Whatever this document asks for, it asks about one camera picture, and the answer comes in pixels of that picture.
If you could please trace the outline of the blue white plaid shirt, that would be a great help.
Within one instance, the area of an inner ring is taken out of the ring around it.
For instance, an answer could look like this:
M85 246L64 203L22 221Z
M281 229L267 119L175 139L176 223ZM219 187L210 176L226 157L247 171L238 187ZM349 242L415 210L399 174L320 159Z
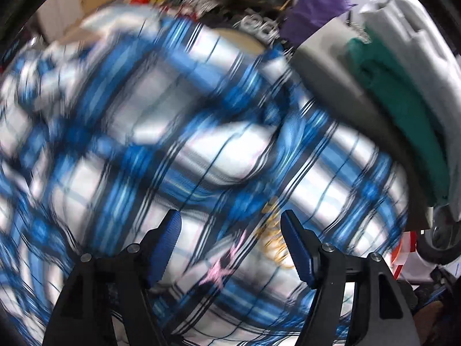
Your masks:
M1 308L39 345L84 253L182 227L150 301L182 345L293 345L314 292L280 232L292 210L344 253L388 254L403 168L322 108L283 55L146 6L91 44L21 52L1 77Z

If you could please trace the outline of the green folded garment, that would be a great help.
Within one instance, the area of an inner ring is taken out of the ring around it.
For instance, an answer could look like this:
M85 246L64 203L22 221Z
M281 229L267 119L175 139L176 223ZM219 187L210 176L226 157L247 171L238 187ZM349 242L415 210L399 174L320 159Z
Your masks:
M349 70L402 132L416 156L415 167L430 206L449 202L445 145L432 113L394 55L377 39L351 39L346 45Z

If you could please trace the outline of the grey storage box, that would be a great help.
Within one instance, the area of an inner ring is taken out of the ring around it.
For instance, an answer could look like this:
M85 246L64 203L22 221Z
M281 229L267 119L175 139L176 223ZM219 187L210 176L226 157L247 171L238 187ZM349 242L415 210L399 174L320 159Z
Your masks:
M364 134L402 164L409 186L405 229L428 230L433 211L427 206L422 177L417 173L416 154L347 68L346 46L357 36L356 31L334 18L296 49L291 64L335 118Z

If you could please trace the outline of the purple bag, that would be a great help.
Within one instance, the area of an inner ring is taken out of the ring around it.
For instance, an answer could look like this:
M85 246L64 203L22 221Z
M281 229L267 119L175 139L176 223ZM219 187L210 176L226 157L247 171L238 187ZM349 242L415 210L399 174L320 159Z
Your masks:
M298 0L281 25L280 37L299 47L325 24L354 6L351 0Z

